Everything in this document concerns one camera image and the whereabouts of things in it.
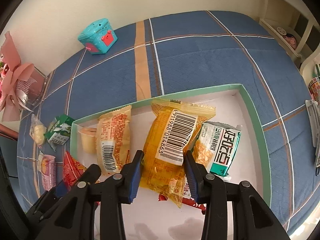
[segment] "box lid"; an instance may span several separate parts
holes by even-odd
[[[78,40],[87,39],[93,34],[95,34],[103,25],[108,23],[108,19],[103,18],[96,20],[93,23],[89,24],[78,36]]]

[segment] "pink ribbon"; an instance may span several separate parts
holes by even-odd
[[[10,32],[7,32],[4,36],[6,39],[1,46],[0,54],[3,54],[9,70],[5,74],[1,84],[0,111],[4,109],[2,121],[19,121],[21,100],[15,94],[17,81],[28,81],[35,66],[32,63],[21,65],[21,58],[13,43]]]

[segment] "toy box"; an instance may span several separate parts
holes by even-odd
[[[117,39],[108,19],[105,18],[91,23],[78,36],[78,41],[80,41],[91,54],[107,53]]]

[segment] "barcode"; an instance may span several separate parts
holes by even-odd
[[[116,169],[116,163],[112,156],[114,145],[102,145],[102,159],[104,167],[107,170],[114,171]]]
[[[176,165],[182,165],[183,148],[191,138],[197,116],[184,114],[176,109],[175,111],[172,111],[170,115],[162,141],[160,142],[159,159]]]

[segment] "white barcode label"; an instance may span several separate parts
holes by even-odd
[[[173,109],[162,134],[156,158],[182,166],[183,148],[196,128],[198,116]]]
[[[106,170],[115,171],[117,169],[116,160],[113,157],[113,152],[115,150],[115,142],[102,140],[101,148],[104,167],[106,168]]]

